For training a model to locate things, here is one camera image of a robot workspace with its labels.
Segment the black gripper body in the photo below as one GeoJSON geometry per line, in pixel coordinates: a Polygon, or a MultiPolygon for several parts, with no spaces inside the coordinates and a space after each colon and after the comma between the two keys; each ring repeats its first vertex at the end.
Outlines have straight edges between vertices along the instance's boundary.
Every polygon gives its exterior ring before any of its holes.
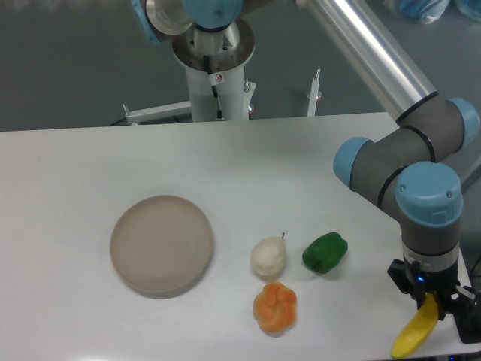
{"type": "Polygon", "coordinates": [[[405,259],[394,259],[387,273],[403,294],[411,296],[416,296],[416,287],[428,293],[438,292],[440,295],[452,295],[460,284],[458,261],[442,271],[428,272],[408,263],[405,259]]]}

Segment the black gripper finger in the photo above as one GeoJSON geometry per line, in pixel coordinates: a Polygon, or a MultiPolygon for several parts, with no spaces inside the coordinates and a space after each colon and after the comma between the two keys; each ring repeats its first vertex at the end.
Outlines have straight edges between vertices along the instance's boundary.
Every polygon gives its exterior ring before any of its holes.
{"type": "Polygon", "coordinates": [[[476,304],[476,290],[473,287],[455,285],[437,292],[438,320],[446,315],[464,314],[476,304]]]}
{"type": "Polygon", "coordinates": [[[411,293],[411,298],[416,301],[416,309],[419,310],[426,299],[426,289],[424,285],[415,285],[411,293]]]}

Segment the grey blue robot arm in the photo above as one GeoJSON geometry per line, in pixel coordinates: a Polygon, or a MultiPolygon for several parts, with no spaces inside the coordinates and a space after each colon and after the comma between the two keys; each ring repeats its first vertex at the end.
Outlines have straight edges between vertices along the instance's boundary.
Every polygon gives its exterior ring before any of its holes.
{"type": "MultiPolygon", "coordinates": [[[[131,6],[149,41],[171,39],[186,69],[195,122],[248,118],[244,65],[255,41],[243,15],[261,2],[131,6]]],[[[346,141],[334,173],[400,224],[403,257],[388,270],[398,289],[418,303],[433,296],[439,318],[472,320],[480,314],[480,295],[458,281],[463,183],[443,161],[478,135],[478,113],[463,99],[441,98],[363,1],[309,1],[307,8],[398,124],[380,141],[346,141]]]]}

